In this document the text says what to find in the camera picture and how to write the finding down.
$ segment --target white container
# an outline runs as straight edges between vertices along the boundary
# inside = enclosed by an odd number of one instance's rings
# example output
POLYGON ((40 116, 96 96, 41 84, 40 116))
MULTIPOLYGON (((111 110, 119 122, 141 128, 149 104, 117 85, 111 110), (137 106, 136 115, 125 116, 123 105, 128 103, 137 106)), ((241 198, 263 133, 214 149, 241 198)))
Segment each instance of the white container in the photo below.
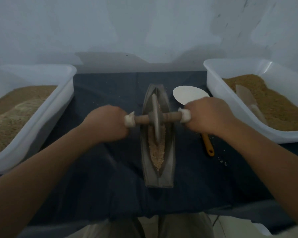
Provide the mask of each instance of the white container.
POLYGON ((0 152, 0 174, 40 149, 74 95, 75 73, 76 68, 72 65, 0 67, 0 98, 16 88, 30 85, 58 85, 11 143, 0 152))
POLYGON ((222 80, 246 74, 258 75, 268 88, 284 95, 298 107, 298 73, 260 58, 208 59, 204 66, 208 89, 214 97, 225 100, 238 119, 276 143, 298 142, 298 131, 279 131, 260 122, 222 80))

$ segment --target forearm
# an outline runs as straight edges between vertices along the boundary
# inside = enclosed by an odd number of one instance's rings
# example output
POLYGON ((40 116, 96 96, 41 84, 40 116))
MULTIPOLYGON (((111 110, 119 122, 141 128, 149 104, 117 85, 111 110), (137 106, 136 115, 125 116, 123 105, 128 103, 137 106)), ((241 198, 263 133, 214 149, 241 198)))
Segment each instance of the forearm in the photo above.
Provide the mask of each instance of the forearm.
POLYGON ((92 144, 73 129, 0 177, 0 237, 14 237, 28 224, 70 164, 92 144))
POLYGON ((237 121, 221 137, 235 148, 298 223, 298 156, 237 121))

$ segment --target hand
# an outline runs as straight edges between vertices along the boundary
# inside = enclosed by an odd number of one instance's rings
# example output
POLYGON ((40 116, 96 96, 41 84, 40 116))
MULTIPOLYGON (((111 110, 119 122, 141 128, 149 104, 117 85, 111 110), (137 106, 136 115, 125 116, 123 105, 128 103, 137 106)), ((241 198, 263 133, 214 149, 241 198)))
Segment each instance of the hand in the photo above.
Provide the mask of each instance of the hand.
POLYGON ((102 106, 91 111, 80 127, 93 144, 120 140, 129 132, 124 124, 125 115, 127 113, 119 107, 102 106))
POLYGON ((197 133, 221 137, 229 125, 238 121, 227 103, 218 98, 204 97, 187 103, 184 108, 191 111, 191 121, 186 126, 197 133))

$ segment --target brown granules in trough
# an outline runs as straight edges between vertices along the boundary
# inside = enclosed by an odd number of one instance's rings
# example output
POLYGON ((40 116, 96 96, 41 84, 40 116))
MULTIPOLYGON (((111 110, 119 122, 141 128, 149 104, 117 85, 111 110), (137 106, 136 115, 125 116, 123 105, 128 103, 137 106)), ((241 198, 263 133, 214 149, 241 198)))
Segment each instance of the brown granules in trough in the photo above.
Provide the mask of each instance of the brown granules in trough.
POLYGON ((236 84, 252 92, 269 127, 281 131, 298 131, 298 107, 285 96, 267 88, 261 77, 249 74, 223 80, 234 92, 236 84))
POLYGON ((17 88, 0 98, 0 152, 19 133, 56 86, 17 88))
POLYGON ((165 140, 166 140, 166 126, 161 126, 161 142, 157 144, 156 136, 154 133, 154 127, 149 125, 148 126, 148 143, 149 143, 149 150, 150 150, 150 158, 155 166, 156 170, 159 171, 163 164, 163 156, 165 154, 165 140))

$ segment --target wall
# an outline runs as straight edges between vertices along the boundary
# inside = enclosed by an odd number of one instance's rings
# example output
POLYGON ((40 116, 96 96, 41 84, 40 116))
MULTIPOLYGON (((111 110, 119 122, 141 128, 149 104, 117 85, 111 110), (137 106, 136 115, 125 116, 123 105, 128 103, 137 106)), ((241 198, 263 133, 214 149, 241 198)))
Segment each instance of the wall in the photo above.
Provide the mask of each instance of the wall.
POLYGON ((298 0, 0 0, 0 65, 184 71, 249 56, 298 72, 298 0))

